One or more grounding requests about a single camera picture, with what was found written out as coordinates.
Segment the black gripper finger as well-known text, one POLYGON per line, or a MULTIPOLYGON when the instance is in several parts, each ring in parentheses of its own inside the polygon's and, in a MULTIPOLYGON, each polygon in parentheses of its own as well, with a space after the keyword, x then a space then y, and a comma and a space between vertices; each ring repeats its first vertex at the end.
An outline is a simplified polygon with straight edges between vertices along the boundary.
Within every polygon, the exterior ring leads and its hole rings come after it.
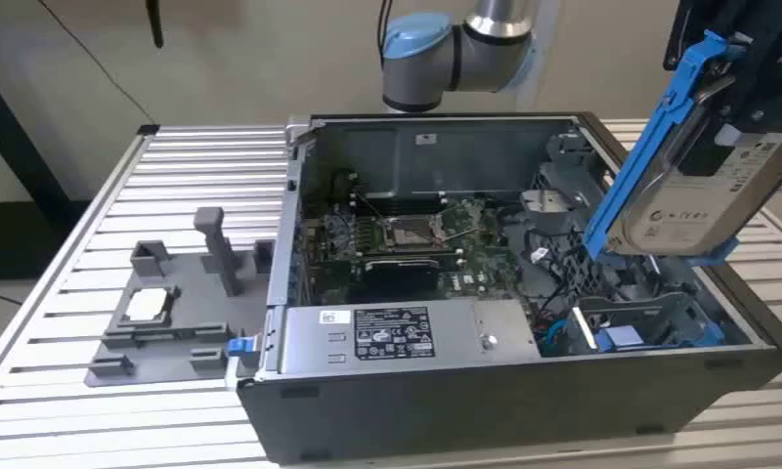
POLYGON ((662 61, 662 67, 666 71, 674 71, 676 69, 679 60, 682 58, 683 52, 686 50, 684 46, 684 35, 686 35, 686 27, 690 21, 691 10, 690 9, 678 9, 675 13, 675 18, 672 20, 672 25, 670 29, 670 34, 667 38, 666 48, 664 48, 664 55, 662 61))
POLYGON ((720 100, 707 109, 702 131, 680 160, 686 176, 715 174, 731 146, 715 144, 715 136, 726 125, 742 134, 782 133, 782 46, 774 59, 755 74, 754 86, 740 102, 720 100))

